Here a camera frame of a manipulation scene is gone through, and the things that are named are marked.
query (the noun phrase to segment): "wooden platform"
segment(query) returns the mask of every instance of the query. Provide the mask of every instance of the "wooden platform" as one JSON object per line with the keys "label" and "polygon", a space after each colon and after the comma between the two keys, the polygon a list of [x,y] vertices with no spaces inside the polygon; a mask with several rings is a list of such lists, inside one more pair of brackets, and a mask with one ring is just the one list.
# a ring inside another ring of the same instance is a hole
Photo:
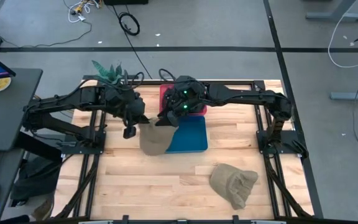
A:
{"label": "wooden platform", "polygon": [[[266,80],[265,84],[267,89],[282,92],[279,80]],[[239,85],[229,87],[248,89]],[[156,116],[158,86],[142,86],[137,91],[146,103],[146,116]],[[120,220],[123,215],[129,215],[131,220],[229,220],[233,215],[239,215],[240,219],[273,218],[263,157],[257,149],[254,107],[208,107],[205,118],[206,152],[150,157],[139,149],[139,133],[123,139],[122,121],[108,115],[106,149],[99,163],[92,219]],[[89,120],[90,113],[74,112],[73,124],[86,126]],[[285,125],[285,129],[290,128],[290,123]],[[280,157],[287,188],[307,212],[313,213],[301,161],[294,154]],[[63,165],[53,215],[62,210],[75,192],[82,159],[83,156],[76,155]],[[209,186],[209,176],[219,163],[259,174],[245,209],[233,210]],[[280,213],[284,214],[278,190],[277,195]]]}

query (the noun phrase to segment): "black desk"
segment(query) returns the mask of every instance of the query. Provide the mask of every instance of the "black desk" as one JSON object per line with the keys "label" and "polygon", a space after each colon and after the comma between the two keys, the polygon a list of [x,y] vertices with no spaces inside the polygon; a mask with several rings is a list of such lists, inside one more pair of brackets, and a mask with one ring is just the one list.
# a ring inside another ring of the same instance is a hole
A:
{"label": "black desk", "polygon": [[0,92],[0,218],[25,150],[43,157],[44,153],[52,153],[56,160],[61,160],[59,150],[20,132],[23,107],[34,96],[42,70],[13,70],[16,77],[6,90]]}

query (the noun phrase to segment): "concrete floor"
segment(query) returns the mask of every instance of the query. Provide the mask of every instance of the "concrete floor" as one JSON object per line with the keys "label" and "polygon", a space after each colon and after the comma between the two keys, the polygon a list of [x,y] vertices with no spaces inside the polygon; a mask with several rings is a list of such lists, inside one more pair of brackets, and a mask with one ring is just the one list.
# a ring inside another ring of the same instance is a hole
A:
{"label": "concrete floor", "polygon": [[[339,1],[271,0],[282,47],[327,47],[335,24],[307,21],[305,13],[330,11],[337,4]],[[129,9],[140,22],[140,34],[130,37],[136,47],[274,47],[262,1],[150,0],[148,5]],[[358,1],[351,12],[358,12]],[[85,17],[93,24],[90,34],[54,47],[129,46],[115,15],[105,7],[92,7]],[[48,4],[10,0],[0,10],[0,35],[17,45],[64,41],[87,29],[86,24],[67,21],[61,0]],[[356,38],[358,23],[341,24],[333,47],[350,47]],[[154,78],[159,68],[166,68],[175,75],[195,78],[282,79],[277,56],[271,52],[139,52],[139,57]],[[284,53],[284,57],[324,217],[358,220],[358,143],[352,133],[352,103],[329,99],[331,91],[357,90],[358,68],[338,68],[327,53]],[[341,65],[358,63],[358,53],[333,57]],[[0,53],[0,60],[9,67],[43,69],[37,90],[41,97],[67,93],[83,75],[96,73],[91,60],[105,66],[122,63],[130,73],[144,71],[133,52],[11,52]],[[356,120],[358,131],[358,104]]]}

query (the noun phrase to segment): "white cable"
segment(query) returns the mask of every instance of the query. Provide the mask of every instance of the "white cable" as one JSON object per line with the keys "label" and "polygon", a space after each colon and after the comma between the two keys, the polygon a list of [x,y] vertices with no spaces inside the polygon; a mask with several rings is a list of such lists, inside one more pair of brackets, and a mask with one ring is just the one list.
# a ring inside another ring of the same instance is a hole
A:
{"label": "white cable", "polygon": [[331,44],[333,42],[333,39],[334,39],[334,35],[335,35],[335,32],[336,32],[336,29],[338,28],[338,25],[339,23],[341,23],[343,17],[345,17],[346,13],[349,12],[349,10],[351,10],[351,8],[353,7],[354,3],[350,6],[350,8],[342,15],[341,19],[338,21],[338,23],[336,24],[335,26],[335,29],[334,29],[334,32],[333,32],[333,35],[331,36],[331,40],[329,41],[329,45],[328,45],[328,55],[329,55],[329,58],[331,59],[331,61],[333,62],[334,65],[338,66],[339,68],[355,68],[355,67],[358,67],[358,65],[349,65],[349,66],[344,66],[344,65],[338,65],[336,62],[334,62],[332,56],[331,56],[331,53],[329,51],[329,49],[331,48]]}
{"label": "white cable", "polygon": [[[71,9],[72,9],[74,6],[77,6],[77,5],[81,4],[81,3],[82,3],[82,0],[81,0],[79,3],[70,6],[70,8],[68,9],[68,21],[69,21],[69,22],[75,23],[75,22],[80,22],[80,21],[81,21],[81,19],[77,19],[77,20],[75,20],[75,21],[72,21],[72,20],[70,19]],[[87,3],[84,4],[84,7],[83,7],[83,8],[85,9],[85,12],[88,13],[88,14],[91,12],[91,8],[90,8],[89,6],[94,6],[94,4],[93,4],[93,3],[90,3],[90,2],[87,2]]]}

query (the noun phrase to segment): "blue tray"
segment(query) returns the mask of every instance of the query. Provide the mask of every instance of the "blue tray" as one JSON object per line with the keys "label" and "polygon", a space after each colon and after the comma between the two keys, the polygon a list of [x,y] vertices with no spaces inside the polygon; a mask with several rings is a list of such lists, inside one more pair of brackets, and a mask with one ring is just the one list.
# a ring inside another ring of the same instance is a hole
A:
{"label": "blue tray", "polygon": [[179,119],[179,128],[165,153],[203,152],[207,148],[204,116],[186,116]]}

